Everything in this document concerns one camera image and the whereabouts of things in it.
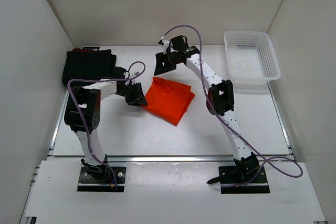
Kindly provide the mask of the black t shirt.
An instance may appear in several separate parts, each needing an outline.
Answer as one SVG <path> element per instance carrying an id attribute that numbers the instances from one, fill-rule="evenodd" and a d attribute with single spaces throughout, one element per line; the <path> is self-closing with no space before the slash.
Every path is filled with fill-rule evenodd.
<path id="1" fill-rule="evenodd" d="M 116 55 L 108 50 L 68 51 L 62 74 L 62 84 L 71 79 L 100 80 L 110 77 L 116 65 Z"/>

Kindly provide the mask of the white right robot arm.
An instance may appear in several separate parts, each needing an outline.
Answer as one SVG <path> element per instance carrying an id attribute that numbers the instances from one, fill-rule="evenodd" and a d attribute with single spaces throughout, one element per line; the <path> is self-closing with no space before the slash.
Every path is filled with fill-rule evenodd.
<path id="1" fill-rule="evenodd" d="M 200 50 L 189 46 L 185 36 L 177 36 L 171 40 L 162 37 L 159 45 L 163 51 L 155 55 L 154 75 L 158 76 L 176 69 L 184 64 L 201 80 L 206 95 L 206 106 L 209 112 L 221 122 L 226 137 L 231 145 L 236 167 L 236 177 L 247 182 L 254 177 L 259 162 L 253 150 L 240 138 L 240 128 L 234 113 L 234 90 L 230 80 L 224 80 L 200 57 Z"/>

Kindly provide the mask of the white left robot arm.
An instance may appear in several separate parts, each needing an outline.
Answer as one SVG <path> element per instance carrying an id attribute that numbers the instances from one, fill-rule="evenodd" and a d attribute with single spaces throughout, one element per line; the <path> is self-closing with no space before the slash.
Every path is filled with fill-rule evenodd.
<path id="1" fill-rule="evenodd" d="M 77 78 L 67 83 L 69 98 L 64 121 L 81 144 L 84 154 L 82 165 L 98 182 L 105 182 L 115 175 L 101 147 L 97 131 L 101 119 L 101 101 L 111 95 L 119 95 L 130 106 L 147 106 L 142 85 L 135 81 L 144 72 L 114 67 L 111 77 L 99 80 Z"/>

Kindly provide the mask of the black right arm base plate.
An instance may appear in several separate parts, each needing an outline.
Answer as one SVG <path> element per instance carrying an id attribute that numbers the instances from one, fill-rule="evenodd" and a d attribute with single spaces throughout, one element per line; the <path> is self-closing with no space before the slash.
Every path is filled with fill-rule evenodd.
<path id="1" fill-rule="evenodd" d="M 221 194 L 268 194 L 269 184 L 265 168 L 259 172 L 254 171 L 244 176 L 242 172 L 234 166 L 220 166 L 219 175 L 207 181 L 212 185 L 220 183 Z"/>

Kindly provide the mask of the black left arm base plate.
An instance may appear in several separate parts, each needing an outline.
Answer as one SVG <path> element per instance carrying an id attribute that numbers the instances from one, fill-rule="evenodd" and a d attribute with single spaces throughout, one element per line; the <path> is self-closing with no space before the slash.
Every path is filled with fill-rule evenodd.
<path id="1" fill-rule="evenodd" d="M 78 178 L 79 192 L 124 192 L 126 171 L 125 166 L 112 166 L 115 178 L 108 168 L 82 166 Z"/>

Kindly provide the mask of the orange t shirt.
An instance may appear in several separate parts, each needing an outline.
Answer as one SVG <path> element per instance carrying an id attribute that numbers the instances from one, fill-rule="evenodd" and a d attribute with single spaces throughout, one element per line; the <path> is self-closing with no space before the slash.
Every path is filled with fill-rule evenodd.
<path id="1" fill-rule="evenodd" d="M 191 89 L 191 86 L 183 83 L 153 77 L 152 84 L 145 95 L 148 104 L 141 107 L 177 126 L 195 98 Z"/>

